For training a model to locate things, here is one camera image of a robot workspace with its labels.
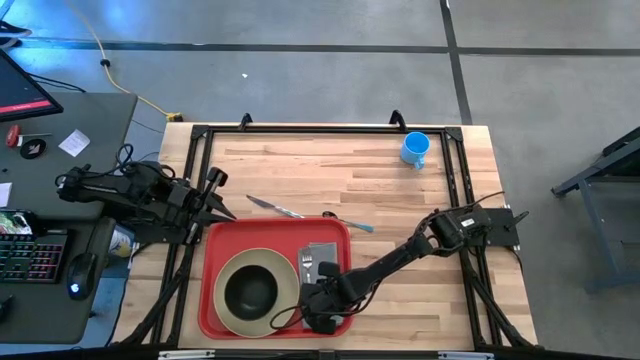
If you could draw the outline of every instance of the black bowl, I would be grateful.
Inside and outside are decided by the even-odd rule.
[[[262,266],[248,265],[238,269],[224,289],[224,302],[229,311],[242,320],[265,316],[278,297],[278,283]]]

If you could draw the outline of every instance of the yellow cable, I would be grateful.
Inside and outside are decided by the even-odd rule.
[[[102,54],[102,60],[106,60],[109,61],[107,59],[107,55],[104,52],[104,47],[102,47],[102,42],[100,41],[100,39],[98,38],[98,35],[96,35],[95,30],[93,29],[93,26],[91,26],[91,23],[89,23],[89,20],[87,20],[87,18],[84,16],[84,14],[82,12],[80,12],[80,10],[78,10],[78,8],[75,7],[75,5],[73,4],[73,2],[71,2],[71,0],[65,0],[65,2],[67,3],[67,6],[69,6],[69,8],[71,9],[71,11],[73,11],[76,16],[80,19],[80,21],[82,21],[84,23],[84,25],[87,27],[87,29],[89,30],[89,32],[91,33],[91,35],[93,36],[93,39],[96,41],[96,43],[98,43],[98,47],[100,48],[100,54]],[[135,96],[138,97],[138,99],[142,100],[143,102],[145,102],[147,105],[151,106],[152,108],[158,110],[159,112],[161,112],[164,116],[167,117],[167,121],[172,121],[176,116],[181,116],[180,113],[170,113],[170,112],[166,112],[164,110],[162,110],[161,107],[159,107],[158,105],[152,103],[151,101],[143,98],[142,96],[132,93],[131,91],[123,88],[122,86],[118,85],[118,83],[116,83],[113,80],[113,77],[111,77],[111,72],[109,72],[109,66],[107,64],[103,64],[102,67],[104,68],[104,72],[107,74],[107,79],[109,79],[109,82],[111,82],[111,84],[113,86],[115,86],[118,90],[127,93],[127,94],[133,94]]]

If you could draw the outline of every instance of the wooden tabletop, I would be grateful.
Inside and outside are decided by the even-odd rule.
[[[168,124],[162,143],[160,162],[173,167],[179,175],[184,169],[192,125]],[[465,126],[462,129],[476,198],[500,191],[488,128]],[[217,192],[239,218],[279,216],[247,200],[245,195],[250,194],[305,216],[320,216],[330,210],[344,219],[373,225],[374,233],[350,229],[352,265],[361,267],[406,241],[416,224],[435,208],[450,207],[439,139],[431,138],[431,149],[422,171],[400,160],[402,139],[401,134],[217,134],[211,164],[229,174],[226,185]],[[200,142],[195,159],[196,176],[203,143]],[[461,184],[456,152],[452,154],[457,184]],[[460,193],[459,198],[464,199],[464,195]],[[501,196],[483,203],[493,207],[503,204]],[[196,318],[203,250],[204,243],[197,247],[194,258],[180,347],[473,348],[457,256],[429,256],[389,277],[371,305],[355,317],[351,329],[343,336],[290,340],[209,339],[200,331]],[[114,341],[130,334],[157,299],[166,253],[166,245],[156,244],[135,258]],[[487,261],[496,301],[522,335],[536,342],[522,274],[514,255],[504,249],[490,248]],[[165,336],[169,332],[173,306],[172,301],[167,308]],[[483,334],[488,339],[486,312],[484,306],[478,308]]]

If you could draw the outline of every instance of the fork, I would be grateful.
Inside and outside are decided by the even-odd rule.
[[[313,265],[313,256],[311,255],[311,249],[305,247],[302,249],[302,267],[305,269],[307,274],[307,283],[311,283],[311,266]]]

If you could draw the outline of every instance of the keyboard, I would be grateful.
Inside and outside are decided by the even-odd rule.
[[[0,235],[0,283],[57,283],[67,238],[66,231]]]

